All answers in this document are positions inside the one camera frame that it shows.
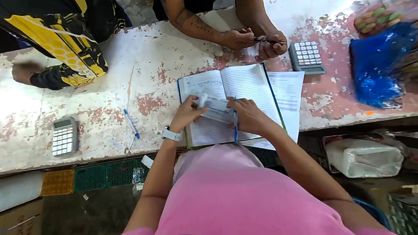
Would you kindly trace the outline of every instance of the receipt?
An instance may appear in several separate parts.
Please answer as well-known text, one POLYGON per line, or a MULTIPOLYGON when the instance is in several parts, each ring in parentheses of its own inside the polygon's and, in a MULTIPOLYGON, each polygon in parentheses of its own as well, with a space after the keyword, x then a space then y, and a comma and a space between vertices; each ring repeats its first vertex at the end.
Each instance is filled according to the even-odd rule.
POLYGON ((234 122, 234 109, 227 108, 228 100, 223 100, 220 98, 212 97, 208 94, 200 94, 198 100, 198 107, 208 107, 206 111, 201 116, 210 118, 216 121, 223 123, 233 123, 234 122))

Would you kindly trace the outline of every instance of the person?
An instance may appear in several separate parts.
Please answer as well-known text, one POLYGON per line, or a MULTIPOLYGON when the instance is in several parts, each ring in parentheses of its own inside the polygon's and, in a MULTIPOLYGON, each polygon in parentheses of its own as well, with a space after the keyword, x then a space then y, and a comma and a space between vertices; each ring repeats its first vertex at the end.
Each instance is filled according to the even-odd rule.
POLYGON ((115 0, 0 0, 0 27, 60 65, 14 64, 14 80, 59 90, 107 72, 98 43, 132 26, 115 0))
MULTIPOLYGON (((169 130, 179 133, 206 109, 189 96, 169 130)), ((265 169, 247 149, 214 145, 182 154, 164 139, 124 235, 394 235, 379 224, 252 100, 228 97, 238 129, 276 148, 288 177, 265 169)))
POLYGON ((215 0, 154 0, 153 10, 158 20, 169 20, 174 27, 192 38, 203 39, 234 50, 256 44, 260 40, 259 62, 274 58, 287 51, 287 39, 270 21, 264 9, 263 0, 235 0, 235 12, 241 23, 247 27, 239 30, 220 32, 206 24, 196 13, 212 10, 215 0))

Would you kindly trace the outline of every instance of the calculator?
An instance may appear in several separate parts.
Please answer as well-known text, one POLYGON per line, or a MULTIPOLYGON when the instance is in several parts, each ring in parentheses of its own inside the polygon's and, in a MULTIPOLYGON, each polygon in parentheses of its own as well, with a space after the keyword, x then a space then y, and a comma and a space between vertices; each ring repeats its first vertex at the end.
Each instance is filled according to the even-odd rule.
POLYGON ((53 122, 52 155, 61 157, 75 153, 78 149, 77 123, 73 117, 65 117, 53 122))
POLYGON ((295 71, 304 71, 306 75, 326 73, 315 41, 292 43, 289 54, 295 71))

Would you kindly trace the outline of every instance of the blue pen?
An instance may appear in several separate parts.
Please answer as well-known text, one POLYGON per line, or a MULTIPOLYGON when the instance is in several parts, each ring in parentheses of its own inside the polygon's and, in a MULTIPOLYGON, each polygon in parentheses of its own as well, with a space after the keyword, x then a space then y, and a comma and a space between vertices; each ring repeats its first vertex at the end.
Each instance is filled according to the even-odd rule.
POLYGON ((135 134, 135 137, 136 137, 137 139, 139 139, 139 134, 138 134, 138 131, 136 130, 136 128, 135 128, 135 126, 134 126, 134 124, 133 124, 133 122, 132 122, 132 119, 130 118, 130 116, 129 116, 128 112, 127 112, 126 110, 123 110, 123 112, 125 113, 126 118, 128 118, 129 124, 131 124, 131 127, 132 127, 132 130, 133 130, 133 133, 135 134))
POLYGON ((234 142, 238 142, 238 114, 237 111, 234 109, 234 142))

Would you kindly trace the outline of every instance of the table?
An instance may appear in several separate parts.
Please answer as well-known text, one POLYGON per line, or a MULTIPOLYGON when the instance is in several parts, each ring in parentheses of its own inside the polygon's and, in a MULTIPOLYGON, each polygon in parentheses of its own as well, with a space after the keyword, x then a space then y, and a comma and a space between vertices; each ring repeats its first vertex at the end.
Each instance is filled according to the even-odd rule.
MULTIPOLYGON (((289 41, 317 41, 328 73, 305 77, 301 131, 418 115, 418 95, 408 90, 401 110, 377 110, 353 95, 348 44, 353 27, 353 0, 265 1, 266 11, 289 41)), ((218 30, 242 27, 234 8, 201 14, 218 30)), ((60 64, 35 49, 0 54, 0 174, 84 163, 156 151, 161 130, 179 105, 175 81, 185 75, 231 65, 255 63, 255 47, 231 51, 183 35, 169 22, 120 31, 100 45, 109 64, 106 75, 81 87, 60 91, 15 82, 15 62, 60 64), (134 142, 123 109, 136 123, 134 142), (51 154, 52 122, 72 116, 79 126, 79 150, 68 158, 51 154)), ((289 54, 266 62, 268 71, 290 71, 289 54)))

